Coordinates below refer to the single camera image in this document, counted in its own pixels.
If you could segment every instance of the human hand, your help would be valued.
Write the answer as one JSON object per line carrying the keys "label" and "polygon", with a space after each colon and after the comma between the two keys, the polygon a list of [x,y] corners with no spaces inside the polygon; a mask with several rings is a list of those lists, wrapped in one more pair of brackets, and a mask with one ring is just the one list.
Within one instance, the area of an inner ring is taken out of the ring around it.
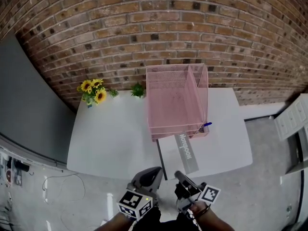
{"label": "human hand", "polygon": [[198,215],[198,213],[200,213],[206,208],[207,208],[207,204],[205,202],[196,201],[189,209],[192,211],[193,215],[196,216]]}

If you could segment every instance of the gray floor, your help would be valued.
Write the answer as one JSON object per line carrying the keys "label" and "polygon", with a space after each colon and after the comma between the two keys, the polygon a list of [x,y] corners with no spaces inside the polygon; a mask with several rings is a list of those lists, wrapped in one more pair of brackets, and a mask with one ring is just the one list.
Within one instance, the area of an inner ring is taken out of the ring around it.
{"label": "gray floor", "polygon": [[[296,145],[279,142],[273,120],[267,118],[246,122],[251,143],[253,164],[217,175],[195,178],[222,189],[212,206],[223,220],[237,231],[280,231],[296,217],[300,195],[300,174],[282,177],[296,160]],[[23,187],[5,188],[0,185],[0,204],[3,194],[10,191],[13,198],[11,219],[15,230],[92,231],[103,220],[116,213],[116,200],[125,190],[127,181],[79,174],[48,179],[47,203],[43,199],[45,177],[63,176],[61,172],[31,167],[23,175]],[[162,221],[170,220],[175,210],[175,180],[162,182],[159,189]]]}

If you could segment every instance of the pink mesh basket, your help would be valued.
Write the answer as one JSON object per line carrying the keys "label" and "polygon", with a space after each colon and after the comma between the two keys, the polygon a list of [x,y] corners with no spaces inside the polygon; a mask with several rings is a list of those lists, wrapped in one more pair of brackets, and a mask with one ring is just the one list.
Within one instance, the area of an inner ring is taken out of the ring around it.
{"label": "pink mesh basket", "polygon": [[[200,98],[198,86],[206,90],[206,98]],[[153,140],[184,131],[191,138],[200,134],[207,117],[208,80],[204,64],[148,66],[146,88]]]}

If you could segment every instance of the white cabinet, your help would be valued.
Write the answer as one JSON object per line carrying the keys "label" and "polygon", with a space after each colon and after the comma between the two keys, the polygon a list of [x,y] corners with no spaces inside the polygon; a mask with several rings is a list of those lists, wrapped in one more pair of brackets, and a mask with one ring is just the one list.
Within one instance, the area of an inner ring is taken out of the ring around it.
{"label": "white cabinet", "polygon": [[280,140],[285,140],[308,124],[308,94],[301,94],[274,121]]}

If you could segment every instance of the flower bouquet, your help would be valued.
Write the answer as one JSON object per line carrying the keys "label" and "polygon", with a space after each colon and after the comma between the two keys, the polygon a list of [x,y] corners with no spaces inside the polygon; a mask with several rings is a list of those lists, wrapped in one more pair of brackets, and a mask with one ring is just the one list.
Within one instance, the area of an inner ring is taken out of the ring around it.
{"label": "flower bouquet", "polygon": [[85,80],[77,91],[82,92],[82,101],[87,103],[88,108],[92,107],[92,104],[100,104],[106,99],[107,92],[103,87],[102,79]]}

